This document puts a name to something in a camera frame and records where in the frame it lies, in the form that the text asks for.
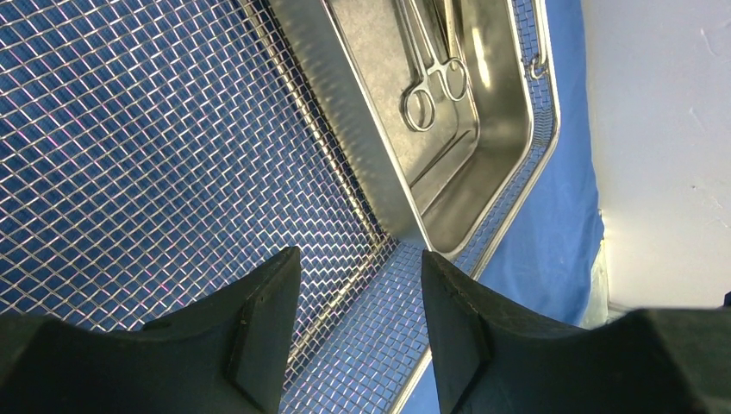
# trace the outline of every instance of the metal tray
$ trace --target metal tray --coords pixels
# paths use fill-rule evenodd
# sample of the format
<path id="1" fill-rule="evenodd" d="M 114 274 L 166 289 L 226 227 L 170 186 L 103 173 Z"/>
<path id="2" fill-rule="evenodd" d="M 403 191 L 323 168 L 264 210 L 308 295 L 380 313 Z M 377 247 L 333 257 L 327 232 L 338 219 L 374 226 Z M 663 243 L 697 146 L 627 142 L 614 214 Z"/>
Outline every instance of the metal tray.
<path id="1" fill-rule="evenodd" d="M 272 7 L 381 225 L 454 258 L 526 159 L 534 113 L 512 3 L 437 3 L 419 2 L 431 41 L 462 58 L 470 88 L 436 101 L 428 132 L 399 111 L 413 75 L 393 0 Z"/>

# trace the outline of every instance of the wire mesh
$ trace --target wire mesh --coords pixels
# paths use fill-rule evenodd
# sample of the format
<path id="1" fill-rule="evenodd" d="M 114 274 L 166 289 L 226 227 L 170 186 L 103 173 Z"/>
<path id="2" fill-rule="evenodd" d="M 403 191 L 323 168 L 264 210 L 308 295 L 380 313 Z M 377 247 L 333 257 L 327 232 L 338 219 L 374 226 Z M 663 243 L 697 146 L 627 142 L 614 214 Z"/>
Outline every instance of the wire mesh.
<path id="1" fill-rule="evenodd" d="M 428 345 L 420 251 L 379 228 L 266 2 L 4 1 L 0 43 L 1 312 L 138 329 L 298 245 L 280 409 L 389 409 Z M 533 146 L 467 273 L 552 139 L 527 82 Z"/>

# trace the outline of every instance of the stainless steel tray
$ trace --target stainless steel tray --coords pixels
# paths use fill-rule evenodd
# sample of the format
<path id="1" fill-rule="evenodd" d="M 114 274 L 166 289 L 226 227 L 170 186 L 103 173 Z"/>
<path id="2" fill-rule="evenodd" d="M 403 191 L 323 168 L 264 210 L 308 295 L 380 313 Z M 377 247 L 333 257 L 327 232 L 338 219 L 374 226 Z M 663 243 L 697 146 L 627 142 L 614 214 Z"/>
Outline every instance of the stainless steel tray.
<path id="1" fill-rule="evenodd" d="M 521 63 L 550 56 L 531 2 L 506 4 Z M 291 50 L 327 55 L 342 39 L 286 40 L 284 15 L 262 0 L 0 5 L 0 313 L 137 329 L 295 244 L 301 298 L 280 408 L 397 411 L 428 363 L 421 249 L 374 219 L 336 139 L 377 127 L 376 112 L 353 111 L 362 95 L 340 95 L 354 72 Z M 316 7 L 327 13 L 300 17 L 326 17 L 337 34 L 333 11 Z M 523 80 L 528 152 L 453 258 L 473 277 L 555 145 L 547 62 Z M 316 67 L 307 78 L 304 63 Z M 335 131 L 309 87 L 318 76 L 341 98 Z"/>
<path id="2" fill-rule="evenodd" d="M 421 7 L 431 41 L 465 62 L 470 88 L 437 100 L 427 132 L 399 111 L 413 75 L 393 0 L 272 6 L 381 225 L 454 258 L 528 156 L 534 111 L 512 3 L 437 3 Z"/>

